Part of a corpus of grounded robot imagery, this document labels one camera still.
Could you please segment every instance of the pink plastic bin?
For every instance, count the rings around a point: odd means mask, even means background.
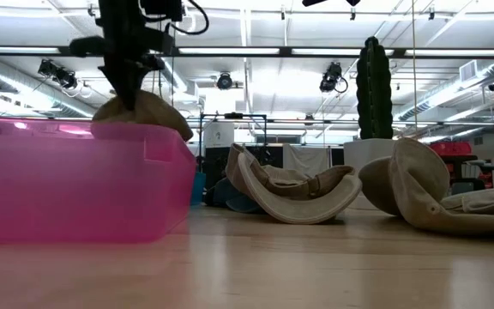
[[[154,241],[185,218],[195,173],[165,127],[0,118],[0,243]]]

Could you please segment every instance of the tall cactus plant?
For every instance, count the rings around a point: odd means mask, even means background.
[[[390,87],[389,60],[378,39],[365,41],[358,61],[358,114],[361,138],[391,139],[392,131],[392,88]]]

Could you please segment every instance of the black metal frame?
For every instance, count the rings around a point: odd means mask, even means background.
[[[74,57],[67,46],[17,46],[17,45],[0,45],[4,48],[56,48],[60,52],[16,52],[16,51],[0,51],[0,56],[24,56],[24,57]],[[180,48],[234,48],[239,51],[245,50],[246,52],[238,53],[211,53],[211,54],[200,54],[200,53],[181,53]],[[262,53],[262,54],[250,54],[247,51],[253,48],[277,48],[279,52],[277,53]],[[413,59],[412,55],[406,55],[407,50],[412,50],[412,47],[385,47],[386,49],[393,50],[392,55],[389,56],[390,59]],[[165,57],[177,57],[177,58],[350,58],[357,59],[359,55],[356,54],[332,54],[332,55],[313,55],[313,54],[293,54],[293,49],[341,49],[341,50],[360,50],[361,47],[327,47],[327,46],[176,46],[172,48],[170,54],[165,55]],[[494,48],[417,48],[416,51],[494,51]],[[101,57],[98,55],[87,54],[87,57]],[[417,59],[492,59],[494,56],[416,56]]]
[[[264,153],[266,151],[266,146],[268,146],[268,137],[266,136],[266,130],[268,128],[268,117],[266,114],[238,114],[241,115],[242,118],[248,118],[252,120],[252,122],[256,123],[254,118],[262,118],[264,120],[264,145],[262,145],[262,152]],[[218,119],[217,117],[224,117],[224,115],[219,115],[219,114],[206,114],[206,113],[201,113],[199,115],[199,155],[197,156],[197,170],[199,173],[202,172],[202,148],[203,148],[203,138],[202,138],[202,133],[203,133],[203,119],[205,117],[214,117],[212,119],[213,122],[219,122],[219,120],[225,120],[223,122],[233,122],[233,120],[238,120],[239,118],[231,118],[231,119]]]

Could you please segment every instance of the white planter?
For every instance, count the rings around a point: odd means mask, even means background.
[[[345,142],[344,164],[355,168],[356,173],[358,173],[365,164],[375,159],[392,155],[394,144],[394,140],[381,138]],[[365,198],[363,193],[359,194],[350,208],[377,210],[377,208]]]

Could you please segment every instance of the ceiling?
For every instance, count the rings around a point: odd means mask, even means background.
[[[208,13],[210,28],[199,36],[176,35],[177,46],[361,47],[368,37],[375,35],[388,48],[494,48],[494,0],[416,0],[414,31],[410,0],[362,0],[356,7],[355,21],[349,20],[351,8],[344,0],[328,0],[309,8],[305,8],[301,0],[197,2]],[[91,4],[98,7],[98,2],[92,0],[0,0],[0,45],[67,45],[75,38],[101,35],[100,28],[87,14]],[[197,27],[202,27],[200,12],[191,5],[188,8],[182,27],[189,27],[192,20],[196,21]],[[435,10],[436,18],[430,21],[431,9]],[[243,20],[241,10],[247,12]],[[280,17],[282,10],[286,12],[285,20]],[[44,81],[37,73],[41,59],[6,56],[0,57],[0,62],[57,89],[56,83]],[[76,76],[88,85],[75,100],[96,109],[112,97],[110,83],[97,69],[103,64],[101,58],[52,60],[75,71]],[[300,118],[306,113],[315,113],[316,118],[337,119],[356,113],[355,59],[199,57],[167,58],[166,61],[182,78],[197,82],[198,95],[211,100],[207,104],[217,106],[217,110],[228,110],[232,106],[236,112],[266,113],[271,118]],[[459,68],[468,61],[391,59],[394,113],[414,104],[415,87],[417,98],[424,98],[433,88],[455,79]],[[322,73],[331,62],[340,63],[349,82],[348,91],[338,97],[336,94],[322,94],[318,89]],[[240,82],[240,89],[228,95],[216,90],[214,78],[220,72],[230,72],[232,79]],[[161,94],[188,115],[199,113],[197,104],[182,100],[180,94],[172,95],[164,78],[161,78],[160,90],[159,80],[159,74],[148,74],[142,88]],[[245,100],[245,82],[248,82],[251,91],[250,104]],[[492,102],[494,92],[485,88],[482,90],[482,87],[470,88],[467,93],[420,113],[418,120],[443,121],[444,117],[449,118],[483,104],[491,106]],[[485,108],[458,121],[490,121],[490,116],[490,108]]]

